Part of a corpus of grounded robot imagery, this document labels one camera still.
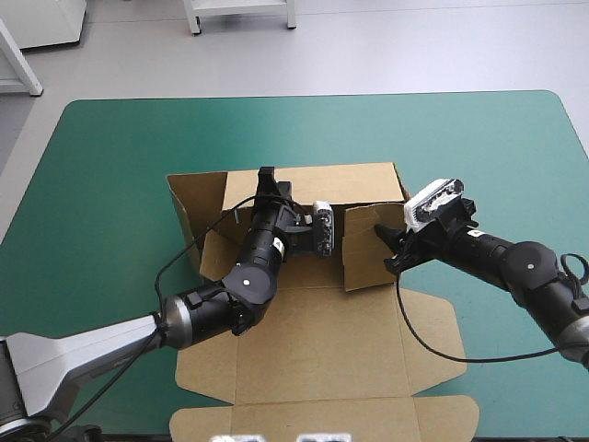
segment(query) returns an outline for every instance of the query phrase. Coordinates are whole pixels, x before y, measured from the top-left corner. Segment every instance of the box flap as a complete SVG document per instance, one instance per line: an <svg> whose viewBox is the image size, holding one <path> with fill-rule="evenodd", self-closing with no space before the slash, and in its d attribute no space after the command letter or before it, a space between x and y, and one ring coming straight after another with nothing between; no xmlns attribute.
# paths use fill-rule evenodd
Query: box flap
<svg viewBox="0 0 589 442"><path fill-rule="evenodd" d="M403 204L371 204L345 211L342 261L346 290L395 281L395 276L383 264L393 253L376 235L374 226L377 223L405 228Z"/></svg>
<svg viewBox="0 0 589 442"><path fill-rule="evenodd" d="M232 414L229 407L178 410L169 421L169 432L175 442L209 442L213 436L231 434Z"/></svg>
<svg viewBox="0 0 589 442"><path fill-rule="evenodd" d="M465 357L452 304L412 290L401 289L401 295L411 324L425 342L448 355ZM400 332L411 394L466 373L466 364L448 361L424 350L411 335L398 308L397 314L402 324Z"/></svg>
<svg viewBox="0 0 589 442"><path fill-rule="evenodd" d="M238 337L231 333L219 334L207 341L178 352L176 383L221 401L236 401Z"/></svg>
<svg viewBox="0 0 589 442"><path fill-rule="evenodd" d="M410 290L403 295L423 339L462 355L452 306ZM237 404L399 398L463 373L465 365L430 355L407 335L393 296L388 285L352 293L337 287L281 289L264 320L234 338L235 372L183 373L211 372L211 359L230 362L217 348L224 344L211 340L181 352L181 387L227 401L226 384L235 382Z"/></svg>
<svg viewBox="0 0 589 442"><path fill-rule="evenodd" d="M469 441L479 423L479 406L469 396L414 398L422 442Z"/></svg>
<svg viewBox="0 0 589 442"><path fill-rule="evenodd" d="M350 433L358 442L469 442L478 420L477 404L465 396L381 398L179 410L170 421L170 433L175 442L208 442L220 434L262 434L269 442L295 442L302 433L319 432Z"/></svg>
<svg viewBox="0 0 589 442"><path fill-rule="evenodd" d="M257 174L257 170L228 172L223 210L256 192ZM293 199L303 205L317 200L332 205L404 201L393 163L277 168L274 177L291 181Z"/></svg>
<svg viewBox="0 0 589 442"><path fill-rule="evenodd" d="M203 232L219 216L225 194L226 172L189 173L167 175L167 186L180 223L184 243L194 241L194 232ZM192 266L199 269L204 241L191 248L189 257Z"/></svg>

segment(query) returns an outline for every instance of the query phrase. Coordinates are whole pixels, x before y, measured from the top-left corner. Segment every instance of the table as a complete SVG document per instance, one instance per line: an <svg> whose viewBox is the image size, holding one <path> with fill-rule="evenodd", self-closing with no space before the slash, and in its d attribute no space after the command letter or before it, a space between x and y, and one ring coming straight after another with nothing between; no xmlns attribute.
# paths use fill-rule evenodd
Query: table
<svg viewBox="0 0 589 442"><path fill-rule="evenodd" d="M155 309L156 270L182 246L168 173L389 160L412 192L461 178L489 233L589 254L589 164L548 91L83 100L64 110L0 246L0 333L61 335ZM195 283L182 262L165 288ZM508 294L459 271L432 262L403 284L452 301L467 355L549 346ZM145 356L81 422L163 433L173 411L218 403L176 387L174 370L172 350ZM475 398L479 436L589 434L589 378L558 355L470 366L423 394Z"/></svg>

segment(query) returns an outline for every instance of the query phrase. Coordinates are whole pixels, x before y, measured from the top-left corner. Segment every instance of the open cardboard box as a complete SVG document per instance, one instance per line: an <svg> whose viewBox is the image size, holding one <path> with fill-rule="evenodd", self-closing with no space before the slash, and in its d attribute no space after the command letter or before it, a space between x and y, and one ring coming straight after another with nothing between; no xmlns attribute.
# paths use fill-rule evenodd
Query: open cardboard box
<svg viewBox="0 0 589 442"><path fill-rule="evenodd" d="M303 205L332 204L336 247L326 260L296 257L283 265L264 320L236 338L225 333L179 353L177 382L233 406L180 410L170 422L177 442L221 434L263 434L295 441L301 433L351 433L354 441L469 441L479 409L466 396L412 395L466 367L423 350L394 298L383 259L390 251L377 222L403 226L407 193L392 163L276 169ZM185 239L255 193L257 171L172 175L170 191ZM228 216L191 255L196 270L218 280L234 265L251 204ZM411 320L426 341L463 355L452 306L403 290Z"/></svg>

